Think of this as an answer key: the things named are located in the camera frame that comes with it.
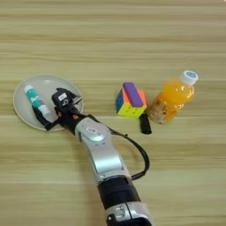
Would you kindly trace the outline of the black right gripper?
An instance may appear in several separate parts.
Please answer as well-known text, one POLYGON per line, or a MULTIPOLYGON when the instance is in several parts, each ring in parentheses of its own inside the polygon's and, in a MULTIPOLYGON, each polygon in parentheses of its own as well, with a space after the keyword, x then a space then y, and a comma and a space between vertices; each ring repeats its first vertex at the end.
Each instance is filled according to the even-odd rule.
POLYGON ((44 126, 44 128, 49 131, 57 124, 60 124, 63 128, 69 130, 72 134, 75 134, 75 129, 78 123, 87 117, 79 112, 79 110, 74 107, 74 104, 78 104, 82 101, 82 97, 74 94, 68 89, 59 87, 57 90, 57 99, 63 104, 67 105, 65 108, 60 109, 55 107, 55 112, 58 116, 58 119, 53 123, 48 121, 43 114, 33 106, 33 111, 37 120, 44 126))

